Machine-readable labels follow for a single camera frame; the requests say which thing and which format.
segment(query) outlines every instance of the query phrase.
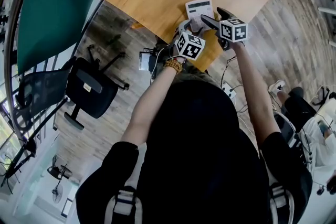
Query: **display screen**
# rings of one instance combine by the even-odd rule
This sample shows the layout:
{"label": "display screen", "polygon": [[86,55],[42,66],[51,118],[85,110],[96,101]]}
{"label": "display screen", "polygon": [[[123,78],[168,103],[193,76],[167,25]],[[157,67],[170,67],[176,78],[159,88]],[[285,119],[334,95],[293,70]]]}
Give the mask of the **display screen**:
{"label": "display screen", "polygon": [[190,5],[188,5],[188,8],[197,8],[197,7],[207,6],[207,5],[210,5],[210,1],[190,4]]}

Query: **floor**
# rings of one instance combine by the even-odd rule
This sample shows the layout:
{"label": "floor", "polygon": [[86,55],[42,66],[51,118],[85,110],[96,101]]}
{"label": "floor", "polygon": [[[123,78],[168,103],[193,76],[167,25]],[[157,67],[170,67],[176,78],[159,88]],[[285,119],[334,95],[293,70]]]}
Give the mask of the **floor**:
{"label": "floor", "polygon": [[[336,84],[336,64],[333,62],[336,48],[328,45],[328,40],[332,39],[332,18],[320,14],[318,6],[333,8],[334,4],[331,0],[270,0],[249,24],[250,39],[246,42],[248,52],[268,84],[284,79],[288,90],[301,86],[308,101],[321,85]],[[127,57],[118,60],[107,75],[131,85],[129,91],[118,92],[101,118],[96,120],[80,112],[78,121],[85,126],[82,132],[70,126],[63,117],[63,113],[71,112],[73,107],[65,105],[58,112],[56,127],[61,132],[58,154],[69,162],[68,167],[78,179],[90,156],[103,159],[111,145],[120,139],[133,107],[149,85],[149,73],[138,70],[138,56],[144,47],[154,46],[155,37],[145,28],[131,29],[133,22],[117,8],[104,3],[76,52],[88,59],[86,47],[95,44],[94,56],[101,59],[104,66],[120,51],[125,51]],[[109,43],[116,34],[121,34],[120,42],[111,46]],[[218,83],[226,61],[232,56],[233,51],[223,53],[208,69]],[[229,65],[224,80],[232,87],[241,85],[236,61]],[[239,111],[246,102],[243,87],[236,91],[238,95],[234,102]],[[238,115],[241,129],[255,143],[248,112]]]}

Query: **black pants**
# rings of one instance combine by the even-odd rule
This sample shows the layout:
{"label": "black pants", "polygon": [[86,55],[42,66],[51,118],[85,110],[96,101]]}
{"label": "black pants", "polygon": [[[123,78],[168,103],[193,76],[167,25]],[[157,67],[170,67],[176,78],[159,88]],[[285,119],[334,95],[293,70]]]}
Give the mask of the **black pants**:
{"label": "black pants", "polygon": [[290,98],[286,100],[281,111],[295,126],[296,131],[300,132],[306,122],[315,116],[316,111],[305,99],[294,91],[291,91],[289,96]]}

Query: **black and white cube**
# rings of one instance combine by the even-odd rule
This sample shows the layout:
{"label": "black and white cube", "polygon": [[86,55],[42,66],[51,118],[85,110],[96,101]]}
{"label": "black and white cube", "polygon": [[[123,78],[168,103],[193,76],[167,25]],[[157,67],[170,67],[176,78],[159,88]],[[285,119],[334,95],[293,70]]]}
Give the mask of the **black and white cube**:
{"label": "black and white cube", "polygon": [[182,32],[175,43],[178,54],[190,60],[197,60],[205,46],[205,40]]}
{"label": "black and white cube", "polygon": [[247,39],[248,25],[239,19],[221,20],[220,36],[232,42]]}

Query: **white shoe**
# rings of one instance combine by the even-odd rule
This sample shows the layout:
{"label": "white shoe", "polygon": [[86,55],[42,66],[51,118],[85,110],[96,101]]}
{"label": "white shoe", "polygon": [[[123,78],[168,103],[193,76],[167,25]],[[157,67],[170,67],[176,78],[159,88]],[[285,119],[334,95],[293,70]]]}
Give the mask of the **white shoe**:
{"label": "white shoe", "polygon": [[268,87],[268,92],[273,94],[275,97],[279,91],[282,91],[286,83],[283,80],[278,80],[276,83]]}

